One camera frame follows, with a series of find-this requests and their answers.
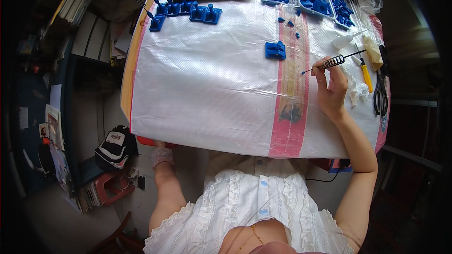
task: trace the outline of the black cable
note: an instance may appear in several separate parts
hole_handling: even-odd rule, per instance
[[[338,173],[339,173],[339,169],[336,172],[336,175],[335,175],[335,177],[332,180],[321,180],[321,179],[306,179],[306,180],[315,180],[315,181],[321,181],[321,182],[324,182],[324,183],[329,183],[329,182],[332,182],[338,176]]]

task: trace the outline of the gold necklace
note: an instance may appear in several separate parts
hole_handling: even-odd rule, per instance
[[[247,239],[247,240],[245,241],[244,244],[242,244],[242,246],[240,246],[239,249],[237,249],[237,251],[235,252],[235,254],[239,253],[239,251],[242,250],[242,247],[248,242],[248,240],[250,240],[250,239],[251,239],[253,236],[255,236],[255,235],[256,235],[257,239],[258,239],[258,240],[262,243],[262,245],[263,245],[262,240],[261,240],[260,237],[258,237],[257,234],[256,234],[256,225],[252,225],[251,227],[253,228],[253,234],[250,236],[249,239]]]

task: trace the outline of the woman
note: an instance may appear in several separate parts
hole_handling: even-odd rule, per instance
[[[326,57],[313,65],[318,101],[338,128],[354,173],[335,220],[318,211],[295,160],[272,160],[213,152],[204,193],[196,204],[185,201],[172,166],[172,152],[158,143],[152,160],[157,205],[149,221],[145,253],[357,253],[366,237],[377,176],[374,150],[343,107],[347,78]]]

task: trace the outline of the scissors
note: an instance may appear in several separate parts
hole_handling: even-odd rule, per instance
[[[386,49],[383,45],[380,45],[381,58],[383,59],[383,65],[376,72],[376,87],[373,94],[373,108],[375,114],[384,117],[388,111],[388,95],[385,88],[385,77],[389,76],[389,61],[387,57]]]

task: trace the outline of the yellow screwdriver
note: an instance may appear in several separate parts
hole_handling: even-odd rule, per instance
[[[371,93],[373,91],[372,82],[370,81],[369,71],[367,70],[367,65],[364,62],[364,59],[362,58],[361,53],[359,54],[359,60],[361,60],[361,69],[363,70],[364,81],[366,82],[367,86],[369,87],[369,93]]]

